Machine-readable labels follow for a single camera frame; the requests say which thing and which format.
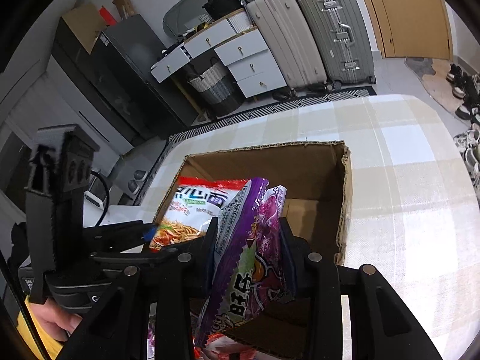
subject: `tablecloth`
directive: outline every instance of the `tablecloth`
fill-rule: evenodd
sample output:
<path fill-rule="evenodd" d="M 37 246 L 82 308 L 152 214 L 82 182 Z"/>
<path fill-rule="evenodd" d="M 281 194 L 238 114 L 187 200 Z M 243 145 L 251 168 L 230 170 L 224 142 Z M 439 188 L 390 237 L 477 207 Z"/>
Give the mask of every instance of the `tablecloth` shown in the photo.
<path fill-rule="evenodd" d="M 165 158 L 137 218 L 154 218 L 186 155 L 303 140 L 343 140 L 351 151 L 345 266 L 376 266 L 442 357 L 457 360 L 480 327 L 480 212 L 447 129 L 415 97 L 312 105 L 187 139 Z M 348 359 L 350 324 L 343 304 Z"/>

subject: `silver aluminum suitcase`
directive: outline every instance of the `silver aluminum suitcase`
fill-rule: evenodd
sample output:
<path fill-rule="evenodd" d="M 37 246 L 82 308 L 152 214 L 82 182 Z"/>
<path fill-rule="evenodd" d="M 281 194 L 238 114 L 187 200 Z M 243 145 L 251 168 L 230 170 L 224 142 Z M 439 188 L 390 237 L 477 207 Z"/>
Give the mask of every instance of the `silver aluminum suitcase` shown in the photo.
<path fill-rule="evenodd" d="M 334 88 L 376 83 L 374 58 L 357 0 L 298 0 Z"/>
<path fill-rule="evenodd" d="M 296 0 L 254 0 L 247 10 L 288 86 L 326 83 L 322 58 Z"/>

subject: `door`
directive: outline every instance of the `door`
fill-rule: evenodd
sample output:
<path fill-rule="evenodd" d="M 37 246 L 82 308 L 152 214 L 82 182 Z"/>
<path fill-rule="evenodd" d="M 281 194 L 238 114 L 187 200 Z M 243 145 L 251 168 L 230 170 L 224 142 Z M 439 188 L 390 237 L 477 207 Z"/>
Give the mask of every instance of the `door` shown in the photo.
<path fill-rule="evenodd" d="M 443 0 L 365 0 L 385 57 L 452 59 Z"/>

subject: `human hand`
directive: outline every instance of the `human hand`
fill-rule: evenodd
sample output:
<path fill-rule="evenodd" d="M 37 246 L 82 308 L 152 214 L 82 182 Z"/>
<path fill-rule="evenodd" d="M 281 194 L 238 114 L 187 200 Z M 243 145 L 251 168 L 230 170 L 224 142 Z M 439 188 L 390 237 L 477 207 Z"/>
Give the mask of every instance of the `human hand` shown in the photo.
<path fill-rule="evenodd" d="M 52 298 L 48 298 L 45 304 L 30 303 L 30 309 L 45 333 L 57 341 L 66 341 L 65 330 L 73 333 L 82 321 L 80 315 L 66 312 Z"/>

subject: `cardboard box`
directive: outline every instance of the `cardboard box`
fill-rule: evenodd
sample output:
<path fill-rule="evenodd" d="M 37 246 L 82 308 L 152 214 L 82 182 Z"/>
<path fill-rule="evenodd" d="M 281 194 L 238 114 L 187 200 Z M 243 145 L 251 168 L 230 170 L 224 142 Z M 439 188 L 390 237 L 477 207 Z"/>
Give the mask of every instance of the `cardboard box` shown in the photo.
<path fill-rule="evenodd" d="M 62 18 L 88 54 L 92 53 L 100 32 L 107 28 L 107 23 L 95 5 L 82 5 L 65 13 Z"/>
<path fill-rule="evenodd" d="M 263 177 L 272 187 L 283 185 L 287 194 L 282 216 L 293 234 L 323 258 L 344 261 L 352 180 L 350 153 L 343 142 L 289 142 L 187 156 L 178 176 L 212 181 Z M 157 211 L 157 223 L 177 189 L 177 177 Z M 302 358 L 309 307 L 309 299 L 272 302 L 258 318 L 225 334 L 282 358 Z"/>
<path fill-rule="evenodd" d="M 117 7 L 122 20 L 137 14 L 130 0 L 113 0 L 112 4 Z"/>

